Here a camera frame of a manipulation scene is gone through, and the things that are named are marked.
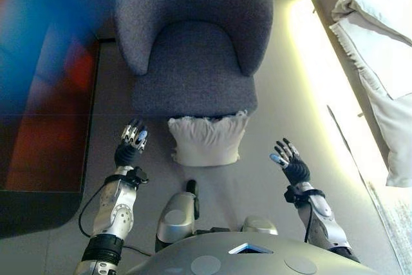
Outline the right robot hand black palm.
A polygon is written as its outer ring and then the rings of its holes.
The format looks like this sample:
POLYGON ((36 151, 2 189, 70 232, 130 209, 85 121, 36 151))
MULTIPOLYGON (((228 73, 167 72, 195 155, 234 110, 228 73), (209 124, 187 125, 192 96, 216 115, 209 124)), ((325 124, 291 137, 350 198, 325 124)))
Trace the right robot hand black palm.
POLYGON ((296 186, 310 181, 310 170, 301 158, 297 148, 287 138, 277 141, 270 159, 283 171, 289 184, 296 186))

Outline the left robot hand black palm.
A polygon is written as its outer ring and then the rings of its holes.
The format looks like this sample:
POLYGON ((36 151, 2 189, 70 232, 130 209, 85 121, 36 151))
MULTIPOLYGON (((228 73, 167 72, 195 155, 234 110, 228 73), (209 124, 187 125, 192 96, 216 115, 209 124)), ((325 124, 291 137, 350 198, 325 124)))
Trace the left robot hand black palm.
POLYGON ((130 120, 121 134, 120 143, 115 151, 116 167, 131 166, 135 155, 144 151, 148 136, 148 129, 141 119, 130 120))

